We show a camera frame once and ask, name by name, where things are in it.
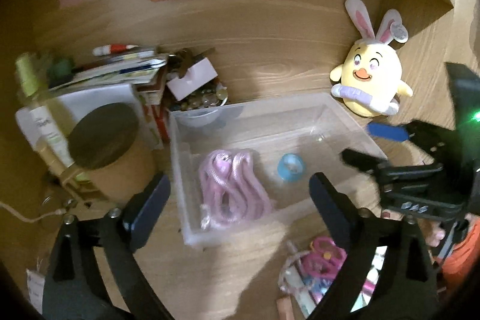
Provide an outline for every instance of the yellow plush toy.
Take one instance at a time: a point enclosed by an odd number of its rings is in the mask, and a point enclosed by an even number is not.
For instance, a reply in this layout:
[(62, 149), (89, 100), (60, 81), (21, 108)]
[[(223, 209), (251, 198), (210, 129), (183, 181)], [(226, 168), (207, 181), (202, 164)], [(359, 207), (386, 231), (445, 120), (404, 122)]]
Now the yellow plush toy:
[(400, 79), (400, 59), (388, 45), (393, 39), (407, 41), (402, 17), (397, 10), (388, 10), (375, 36), (361, 0), (346, 0), (345, 8), (362, 39), (355, 41), (345, 62), (330, 72), (332, 81), (340, 80), (332, 87), (332, 95), (342, 98), (352, 112), (363, 117), (397, 114), (395, 94), (413, 95), (410, 86)]

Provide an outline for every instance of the screw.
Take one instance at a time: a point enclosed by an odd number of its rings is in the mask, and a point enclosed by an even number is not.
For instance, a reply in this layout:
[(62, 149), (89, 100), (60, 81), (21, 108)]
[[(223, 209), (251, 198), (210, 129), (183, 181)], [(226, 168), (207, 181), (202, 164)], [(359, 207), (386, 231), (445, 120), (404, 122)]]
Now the screw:
[(75, 221), (75, 217), (72, 214), (68, 214), (63, 218), (63, 222), (67, 225)]
[(65, 202), (64, 205), (67, 209), (71, 209), (71, 208), (74, 208), (75, 206), (77, 206), (77, 203), (78, 202), (77, 202), (76, 199), (70, 198)]
[(109, 210), (109, 217), (112, 219), (115, 219), (118, 216), (120, 216), (121, 213), (122, 213), (122, 210), (120, 208), (113, 208)]

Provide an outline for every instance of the bunny ears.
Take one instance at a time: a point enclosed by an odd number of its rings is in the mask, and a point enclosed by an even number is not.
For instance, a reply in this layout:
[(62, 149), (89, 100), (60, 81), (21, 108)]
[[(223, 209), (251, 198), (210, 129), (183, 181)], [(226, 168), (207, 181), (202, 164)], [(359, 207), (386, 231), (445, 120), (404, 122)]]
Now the bunny ears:
[(409, 34), (402, 25), (402, 17), (395, 9), (390, 9), (385, 13), (375, 36), (367, 8), (361, 0), (346, 0), (345, 8), (364, 40), (389, 44), (393, 39), (399, 43), (405, 43), (409, 39)]

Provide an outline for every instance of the blue plastic piece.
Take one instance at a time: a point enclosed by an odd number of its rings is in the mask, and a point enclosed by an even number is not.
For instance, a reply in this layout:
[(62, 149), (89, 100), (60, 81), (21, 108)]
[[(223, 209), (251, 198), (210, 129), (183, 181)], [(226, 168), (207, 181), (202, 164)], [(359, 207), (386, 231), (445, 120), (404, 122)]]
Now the blue plastic piece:
[(393, 141), (407, 141), (409, 139), (409, 133), (402, 127), (395, 127), (393, 125), (380, 124), (378, 122), (370, 122), (367, 125), (367, 132), (372, 136), (381, 137), (383, 139)]
[(298, 181), (305, 172), (305, 163), (299, 155), (286, 153), (280, 159), (277, 167), (278, 175), (284, 181)]

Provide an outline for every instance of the clear plastic container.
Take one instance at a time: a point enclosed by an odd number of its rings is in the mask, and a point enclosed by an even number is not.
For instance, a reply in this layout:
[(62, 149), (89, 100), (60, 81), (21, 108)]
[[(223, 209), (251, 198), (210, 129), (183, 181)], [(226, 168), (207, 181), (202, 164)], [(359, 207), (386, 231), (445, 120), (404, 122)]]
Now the clear plastic container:
[[(382, 150), (328, 93), (294, 95), (223, 107), (172, 112), (171, 157), (178, 211), (185, 244), (207, 247), (227, 241), (233, 233), (277, 220), (291, 223), (316, 212), (308, 192), (309, 178), (324, 172), (336, 189), (349, 194), (368, 180), (344, 165), (339, 153), (354, 148), (385, 158)], [(203, 230), (202, 192), (198, 167), (216, 149), (248, 149), (253, 169), (275, 211), (262, 219), (226, 230)], [(296, 153), (305, 165), (297, 182), (284, 182), (277, 172), (286, 153)]]

